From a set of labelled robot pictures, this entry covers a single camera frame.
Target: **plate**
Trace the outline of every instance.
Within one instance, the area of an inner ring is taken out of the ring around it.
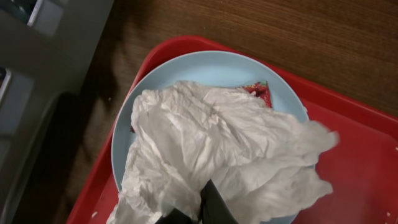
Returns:
[[[148,73],[132,90],[119,112],[112,139],[112,170],[119,191],[127,153],[135,139],[135,134],[130,132],[134,99],[143,90],[161,90],[178,80],[230,88],[266,80],[275,110],[290,113],[299,121],[308,120],[303,104],[291,87],[269,67],[256,60],[222,51],[202,51],[173,58]],[[267,223],[289,224],[294,218],[295,215],[274,218]]]

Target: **red tray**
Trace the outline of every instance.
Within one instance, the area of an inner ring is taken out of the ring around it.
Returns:
[[[203,51],[237,52],[197,36],[166,40],[145,58],[130,91],[152,69],[177,56]],[[319,176],[334,192],[299,213],[294,223],[398,223],[398,118],[262,62],[300,97],[310,119],[338,131],[340,143],[323,153]],[[67,223],[105,223],[118,202],[111,167],[113,127]]]

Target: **white napkin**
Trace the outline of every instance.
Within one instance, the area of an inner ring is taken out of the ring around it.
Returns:
[[[210,179],[240,224],[293,215],[332,193],[308,166],[336,134],[242,89],[181,81],[145,90],[131,119],[137,137],[108,224],[155,223],[173,208],[196,220]]]

